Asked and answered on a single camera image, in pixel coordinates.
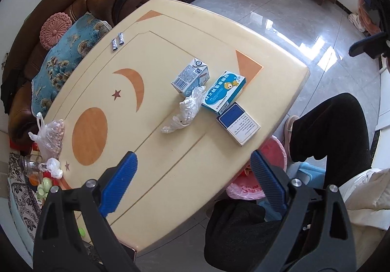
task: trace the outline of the tile floor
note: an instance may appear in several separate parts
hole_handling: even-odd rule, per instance
[[[367,55],[351,58],[350,45],[364,38],[337,5],[315,0],[196,0],[192,4],[230,18],[304,62],[311,71],[297,100],[275,135],[283,140],[283,124],[290,115],[303,115],[322,101],[348,92],[360,102],[372,142],[378,122],[380,75],[377,60]],[[319,167],[321,161],[309,159]],[[292,175],[297,166],[290,168]],[[136,264],[142,272],[217,271],[203,258],[207,219],[204,211],[139,254]]]

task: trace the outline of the blue gripper pad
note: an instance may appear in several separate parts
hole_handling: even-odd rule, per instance
[[[134,152],[126,153],[118,163],[117,170],[101,193],[99,211],[104,218],[109,213],[113,213],[118,207],[123,194],[137,171],[137,166],[138,160]]]
[[[272,209],[283,216],[288,208],[286,191],[258,151],[253,151],[250,156],[250,168],[266,194]]]

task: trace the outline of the shoe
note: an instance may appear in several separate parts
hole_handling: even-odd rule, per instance
[[[293,131],[293,123],[299,119],[298,116],[291,116],[289,119],[286,120],[286,123],[284,124],[284,150],[286,151],[287,155],[287,164],[293,164],[294,161],[291,159],[290,155],[290,140],[291,140],[291,133]]]

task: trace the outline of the orange circle design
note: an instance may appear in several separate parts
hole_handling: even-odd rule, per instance
[[[75,124],[72,149],[76,160],[89,166],[99,159],[107,141],[107,118],[97,107],[84,111]]]

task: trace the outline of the red star design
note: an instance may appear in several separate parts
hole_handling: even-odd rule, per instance
[[[117,91],[115,90],[115,93],[112,94],[112,96],[114,96],[114,101],[116,100],[117,97],[120,97],[119,93],[120,93],[121,90]]]

